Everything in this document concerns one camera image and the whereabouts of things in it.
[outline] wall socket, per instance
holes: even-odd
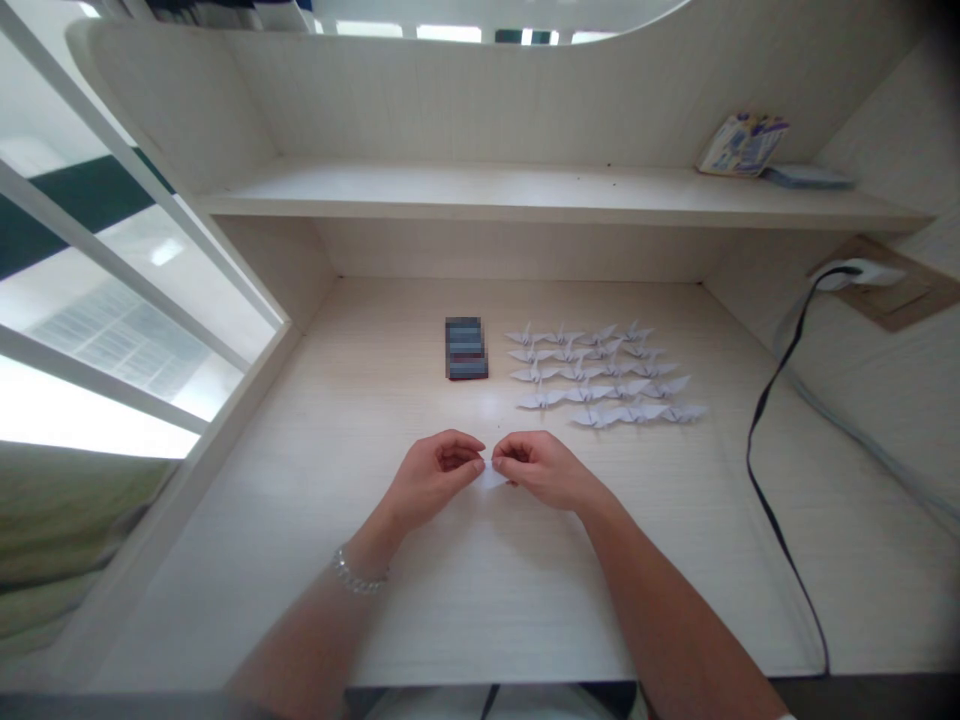
[[[833,293],[854,310],[889,332],[897,332],[960,302],[960,281],[899,254],[863,235],[855,235],[817,263],[808,277],[834,260],[861,257],[903,270],[896,285],[848,285]]]

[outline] bracelet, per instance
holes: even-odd
[[[380,588],[383,587],[384,583],[387,582],[386,573],[384,573],[383,577],[377,578],[376,580],[361,580],[358,577],[354,577],[347,565],[347,558],[343,554],[344,547],[344,545],[341,545],[333,554],[333,570],[337,573],[337,577],[340,578],[340,582],[352,593],[357,593],[358,595],[376,595],[380,592]]]

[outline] wooden desk surface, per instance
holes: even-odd
[[[444,377],[446,316],[479,315],[488,380]],[[531,386],[505,331],[640,318],[710,406],[696,425],[569,423],[514,407]],[[545,428],[603,479],[769,675],[820,647],[744,467],[774,363],[697,285],[340,280],[151,583],[92,689],[219,686],[363,521],[417,438],[488,449]],[[556,378],[551,386],[570,383]],[[957,545],[858,447],[778,386],[756,436],[760,482],[824,622],[837,672],[949,666]],[[471,487],[404,545],[360,685],[629,677],[599,567],[573,516]]]

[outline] shelf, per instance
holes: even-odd
[[[933,218],[856,191],[694,170],[279,158],[201,198],[223,215],[914,232]]]

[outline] white paper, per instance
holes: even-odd
[[[678,367],[679,363],[667,363],[666,365],[656,365],[654,363],[647,363],[646,365],[638,365],[634,368],[635,372],[640,377],[660,377],[661,375],[666,375],[668,372],[673,372]]]
[[[610,392],[607,393],[607,397],[615,397],[623,400],[624,398],[636,397],[641,390],[643,390],[647,385],[650,384],[649,380],[634,380],[628,383],[619,383],[610,387]]]
[[[650,362],[654,362],[658,355],[663,355],[666,352],[664,348],[648,348],[642,345],[627,345],[626,343],[621,345],[621,349],[626,350],[634,357]]]
[[[507,355],[531,365],[536,360],[546,360],[553,356],[553,350],[534,350],[534,346],[534,344],[531,344],[526,350],[508,350]]]
[[[591,387],[589,382],[585,382],[580,387],[567,390],[565,397],[567,400],[572,400],[573,402],[593,402],[594,400],[606,397],[610,394],[611,390],[613,390],[613,388],[607,386],[598,385]]]
[[[637,330],[637,325],[639,320],[634,320],[630,323],[630,327],[627,328],[626,332],[617,333],[617,337],[623,338],[627,342],[632,343],[644,343],[647,340],[647,336],[653,332],[653,328],[644,328],[643,330]]]
[[[646,395],[647,397],[652,398],[667,398],[673,395],[676,395],[678,392],[683,390],[687,383],[690,382],[690,376],[684,375],[682,378],[677,378],[676,380],[669,380],[663,382],[662,380],[656,380],[640,392]]]
[[[538,340],[546,339],[549,333],[538,333],[535,335],[530,334],[530,323],[527,323],[527,327],[524,328],[522,333],[504,333],[508,338],[514,342],[518,342],[521,345],[533,345]]]
[[[610,377],[621,378],[624,375],[636,372],[637,368],[640,367],[638,362],[626,362],[618,363],[616,360],[608,360],[606,364],[601,365],[603,368],[603,374],[609,375]]]
[[[543,339],[547,342],[555,342],[557,345],[566,345],[567,343],[573,343],[579,337],[582,337],[585,333],[582,332],[570,332],[569,330],[564,332],[563,323],[560,323],[560,329],[555,333],[547,333],[543,336]]]
[[[638,399],[632,405],[620,408],[620,419],[623,420],[623,422],[631,422],[639,425],[648,420],[654,420],[660,417],[667,409],[666,405],[650,405],[641,403]]]
[[[510,373],[510,377],[516,378],[517,380],[523,380],[524,382],[540,382],[541,380],[546,380],[556,375],[561,370],[566,370],[567,368],[541,368],[540,361],[534,359],[533,365],[527,368],[526,370],[517,370],[516,372]]]
[[[590,354],[586,357],[590,360],[603,360],[608,357],[616,357],[617,350],[620,349],[620,344],[623,342],[623,339],[614,340],[611,343],[606,345],[597,345],[590,351]]]
[[[573,367],[569,365],[567,367],[559,368],[558,372],[563,375],[567,380],[576,380],[577,382],[583,382],[584,380],[589,380],[592,377],[597,375],[603,375],[602,367],[588,367],[583,366],[583,358],[577,360],[577,364]]]
[[[483,472],[477,476],[472,485],[480,490],[491,490],[507,482],[507,478],[493,469],[493,463],[487,462],[484,465]]]
[[[582,335],[577,338],[577,342],[582,345],[603,345],[611,335],[613,331],[617,329],[616,324],[609,325],[605,327],[600,332],[595,332],[592,335]]]
[[[567,397],[566,390],[550,390],[543,392],[543,383],[537,385],[537,391],[532,395],[524,395],[517,403],[517,407],[530,408],[531,410],[542,410],[555,405]]]
[[[675,423],[689,423],[703,417],[710,408],[703,405],[674,405],[664,410],[661,417]]]
[[[576,362],[577,360],[582,360],[591,352],[592,350],[590,350],[590,348],[578,348],[574,350],[573,339],[570,339],[567,340],[567,344],[562,348],[553,351],[553,357],[557,360],[563,360],[564,362]]]
[[[615,408],[612,411],[601,410],[599,406],[584,408],[575,412],[570,419],[580,425],[586,425],[592,428],[605,428],[621,420],[621,411],[624,408]]]

